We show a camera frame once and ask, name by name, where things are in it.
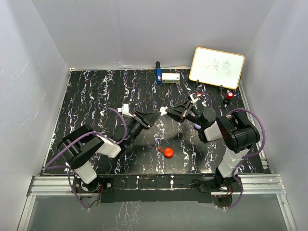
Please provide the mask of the white earbud charging case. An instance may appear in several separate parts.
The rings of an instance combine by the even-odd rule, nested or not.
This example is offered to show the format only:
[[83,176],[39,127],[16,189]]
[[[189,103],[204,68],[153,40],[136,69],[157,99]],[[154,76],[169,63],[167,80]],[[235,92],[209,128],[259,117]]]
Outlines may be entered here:
[[160,112],[160,115],[161,115],[161,116],[167,115],[167,111],[166,111],[167,108],[168,108],[167,106],[162,106],[162,107],[160,107],[159,112]]

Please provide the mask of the red earbud charging case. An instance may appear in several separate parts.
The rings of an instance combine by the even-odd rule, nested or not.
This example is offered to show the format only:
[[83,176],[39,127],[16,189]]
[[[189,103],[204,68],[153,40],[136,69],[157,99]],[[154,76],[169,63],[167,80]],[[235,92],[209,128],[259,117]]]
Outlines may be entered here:
[[172,148],[166,148],[163,153],[166,158],[172,158],[174,155],[174,150]]

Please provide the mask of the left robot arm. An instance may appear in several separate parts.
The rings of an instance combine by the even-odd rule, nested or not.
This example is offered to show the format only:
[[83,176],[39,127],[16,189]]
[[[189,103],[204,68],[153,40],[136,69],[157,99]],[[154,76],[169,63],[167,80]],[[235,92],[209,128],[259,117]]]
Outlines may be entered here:
[[92,127],[83,125],[64,137],[57,150],[65,161],[83,181],[83,187],[94,192],[99,188],[96,171],[90,164],[90,158],[99,153],[109,158],[116,158],[128,149],[144,129],[150,129],[161,115],[160,112],[142,113],[135,111],[130,123],[125,126],[124,138],[115,141],[94,132]]

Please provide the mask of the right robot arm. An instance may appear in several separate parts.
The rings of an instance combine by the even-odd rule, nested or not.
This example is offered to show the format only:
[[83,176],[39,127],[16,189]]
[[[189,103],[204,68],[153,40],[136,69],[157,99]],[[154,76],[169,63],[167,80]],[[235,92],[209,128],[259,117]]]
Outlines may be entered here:
[[243,112],[252,114],[245,108],[237,108],[218,117],[212,108],[199,112],[191,100],[166,109],[167,116],[173,120],[179,123],[189,120],[198,125],[198,136],[203,143],[223,139],[226,149],[213,179],[220,191],[227,190],[237,180],[239,165],[247,158],[251,147],[260,140],[259,131]]

